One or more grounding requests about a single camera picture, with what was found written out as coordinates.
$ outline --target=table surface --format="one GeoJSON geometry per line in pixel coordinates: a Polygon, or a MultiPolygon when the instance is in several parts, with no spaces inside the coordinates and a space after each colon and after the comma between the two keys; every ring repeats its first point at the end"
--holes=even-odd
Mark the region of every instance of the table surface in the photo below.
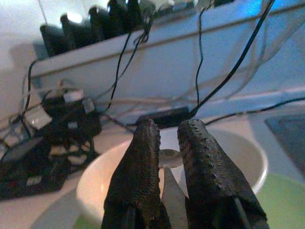
{"type": "MultiPolygon", "coordinates": [[[[259,144],[266,152],[269,171],[285,175],[301,183],[305,178],[284,153],[276,138],[264,123],[265,119],[285,114],[304,112],[304,106],[290,105],[269,112],[237,116],[213,124],[213,128],[224,129],[242,135],[259,144]]],[[[110,148],[132,138],[121,127],[107,124],[94,138],[96,151],[104,153],[110,148]]],[[[75,199],[75,190],[82,172],[71,175],[63,188],[54,193],[17,198],[0,202],[0,228],[5,229],[72,229],[81,214],[75,199]]]]}

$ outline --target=metal spoon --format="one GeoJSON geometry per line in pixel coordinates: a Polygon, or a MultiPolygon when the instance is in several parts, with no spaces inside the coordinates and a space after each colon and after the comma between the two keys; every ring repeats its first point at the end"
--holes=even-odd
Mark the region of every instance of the metal spoon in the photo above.
{"type": "Polygon", "coordinates": [[[185,210],[185,196],[170,168],[183,164],[180,152],[173,149],[162,149],[159,152],[159,168],[164,169],[164,204],[172,229],[188,229],[185,210]]]}

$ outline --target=white bowl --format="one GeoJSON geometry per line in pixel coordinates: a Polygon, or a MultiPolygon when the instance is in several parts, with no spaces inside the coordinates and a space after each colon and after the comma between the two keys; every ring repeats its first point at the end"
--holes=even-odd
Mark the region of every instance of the white bowl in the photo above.
{"type": "MultiPolygon", "coordinates": [[[[227,155],[241,169],[254,193],[263,186],[268,171],[265,152],[247,139],[223,130],[209,129],[227,155]]],[[[107,195],[110,179],[130,141],[126,141],[98,157],[84,171],[76,191],[76,197],[85,218],[96,226],[102,223],[104,200],[107,195]]],[[[179,150],[177,128],[161,131],[161,149],[179,150]]],[[[173,168],[173,175],[182,191],[187,194],[183,166],[173,168]]],[[[164,174],[159,172],[159,187],[163,192],[164,174]]]]}

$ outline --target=white shelf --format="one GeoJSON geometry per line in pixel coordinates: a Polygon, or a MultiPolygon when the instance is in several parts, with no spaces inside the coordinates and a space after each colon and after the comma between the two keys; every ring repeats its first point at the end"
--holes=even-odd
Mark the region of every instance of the white shelf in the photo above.
{"type": "MultiPolygon", "coordinates": [[[[203,15],[202,31],[223,29],[227,26],[256,19],[262,11],[261,4],[262,0],[236,0],[234,3],[208,10],[203,15]]],[[[271,13],[276,14],[304,5],[305,0],[277,0],[272,7],[271,13]]],[[[163,25],[156,25],[152,27],[149,41],[146,44],[142,44],[139,48],[145,49],[150,46],[183,39],[196,34],[197,31],[198,14],[163,25]]],[[[133,50],[132,42],[140,34],[141,31],[132,34],[126,52],[133,50]]],[[[74,66],[110,58],[122,51],[126,37],[127,35],[119,36],[38,62],[33,67],[32,76],[45,76],[74,66]]]]}

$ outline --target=green mat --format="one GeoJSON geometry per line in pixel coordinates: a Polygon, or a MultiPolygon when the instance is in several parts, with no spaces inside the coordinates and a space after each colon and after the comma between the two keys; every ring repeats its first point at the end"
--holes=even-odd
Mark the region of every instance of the green mat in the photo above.
{"type": "MultiPolygon", "coordinates": [[[[270,229],[305,228],[305,186],[289,178],[268,174],[257,195],[267,213],[270,229]]],[[[74,229],[99,229],[80,216],[74,229]]]]}

